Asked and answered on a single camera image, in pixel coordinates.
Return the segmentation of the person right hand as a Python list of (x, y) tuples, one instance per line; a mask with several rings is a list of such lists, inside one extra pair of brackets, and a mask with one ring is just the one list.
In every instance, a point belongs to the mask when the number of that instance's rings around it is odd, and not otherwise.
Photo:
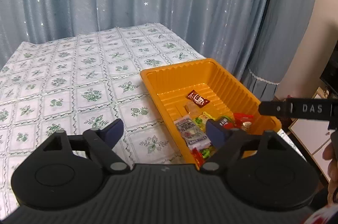
[(328, 185), (328, 203), (337, 203), (337, 158), (333, 141), (327, 145), (323, 151), (322, 157), (324, 160), (329, 161), (328, 175), (330, 178)]

